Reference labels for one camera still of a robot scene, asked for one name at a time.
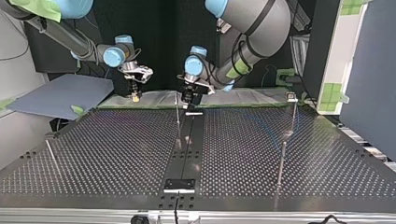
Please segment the black cable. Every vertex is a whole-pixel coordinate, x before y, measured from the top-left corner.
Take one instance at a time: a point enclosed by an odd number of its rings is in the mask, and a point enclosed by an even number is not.
[[[310,222],[310,223],[308,223],[308,224],[326,224],[326,223],[329,222],[329,220],[330,220],[331,218],[334,219],[337,223],[340,223],[340,224],[347,224],[346,222],[343,222],[343,221],[338,220],[338,218],[335,217],[335,216],[333,216],[333,215],[329,215],[329,216],[326,217],[322,222]]]
[[[20,57],[22,57],[23,55],[25,55],[25,54],[27,53],[28,50],[29,50],[29,44],[26,46],[26,50],[25,50],[22,54],[17,55],[17,56],[14,56],[14,57],[10,57],[10,58],[0,59],[0,62],[4,62],[4,61],[9,61],[9,60],[13,60],[13,59],[20,58]]]
[[[176,204],[175,204],[175,210],[174,210],[174,213],[175,213],[175,223],[176,223],[176,224],[178,224],[178,215],[177,215],[178,195],[179,195],[179,193],[177,194]]]
[[[95,73],[96,74],[96,76],[97,77],[101,77],[101,76],[99,76],[99,74],[97,73],[97,72],[95,72],[91,67],[90,67],[90,65],[88,64],[88,63],[86,63],[86,62],[83,62],[83,61],[81,61],[82,63],[84,63],[85,65],[87,65],[87,67],[88,67],[88,70],[90,71],[90,76],[92,75],[92,73],[91,72],[93,72],[93,73]]]
[[[295,10],[294,10],[294,15],[293,15],[293,21],[292,21],[292,24],[293,24],[293,25],[294,25],[295,20],[296,20],[296,17],[297,17],[297,10],[298,10],[298,8],[299,8],[299,4],[297,3],[297,4],[296,4],[296,8],[295,8]],[[291,50],[294,51],[294,41],[291,40],[290,42],[291,42],[291,43],[290,43]],[[293,57],[293,56],[291,55],[291,58],[293,59],[293,62],[296,64],[296,67],[297,67],[297,61],[296,61],[295,57]],[[306,88],[305,83],[304,83],[304,80],[303,80],[303,77],[301,76],[301,74],[299,73],[299,71],[298,71],[297,68],[295,69],[295,74],[300,78],[301,83],[303,84],[303,88],[304,88],[306,94],[308,95],[309,99],[311,100],[312,104],[314,104],[315,108],[318,109],[317,104],[315,103],[314,99],[312,98],[311,94],[309,93],[308,89]]]

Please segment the black bracket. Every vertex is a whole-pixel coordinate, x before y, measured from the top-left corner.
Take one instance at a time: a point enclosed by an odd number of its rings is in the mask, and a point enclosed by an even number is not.
[[[195,193],[194,179],[167,179],[163,188],[164,193]]]

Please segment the white wall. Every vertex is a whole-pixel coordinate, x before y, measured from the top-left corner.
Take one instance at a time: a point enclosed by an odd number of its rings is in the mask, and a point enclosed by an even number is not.
[[[21,23],[12,22],[22,30]],[[0,15],[0,101],[15,98],[45,83],[42,74],[35,71],[30,51],[20,58],[2,59],[22,54],[26,38]],[[20,154],[37,146],[50,131],[50,118],[0,111],[0,169],[17,159]]]

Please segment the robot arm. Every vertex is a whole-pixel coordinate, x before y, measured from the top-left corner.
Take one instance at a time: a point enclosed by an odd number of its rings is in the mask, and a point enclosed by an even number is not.
[[[198,89],[230,91],[255,63],[274,55],[290,30],[290,10],[285,0],[206,0],[206,8],[241,32],[232,57],[220,68],[205,60],[206,49],[194,46],[185,62],[183,101],[190,104]],[[240,40],[242,34],[246,40]]]
[[[70,1],[70,3],[80,4],[79,1]],[[110,67],[118,67],[125,78],[132,82],[132,97],[134,101],[138,101],[140,98],[140,84],[145,84],[149,81],[153,74],[150,68],[138,65],[136,57],[140,51],[134,49],[134,41],[129,35],[117,36],[113,46],[96,45],[82,32],[75,30],[64,21],[46,20],[21,8],[12,6],[7,0],[0,1],[0,9],[18,20],[29,22],[41,34],[49,36],[69,49],[76,59],[106,63]]]

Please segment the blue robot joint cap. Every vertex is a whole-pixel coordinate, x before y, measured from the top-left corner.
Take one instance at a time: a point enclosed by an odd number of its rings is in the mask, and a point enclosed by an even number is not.
[[[184,70],[187,74],[198,77],[204,71],[204,64],[195,55],[191,55],[184,63]]]
[[[201,54],[204,57],[207,55],[207,49],[200,47],[200,46],[192,46],[190,53]]]

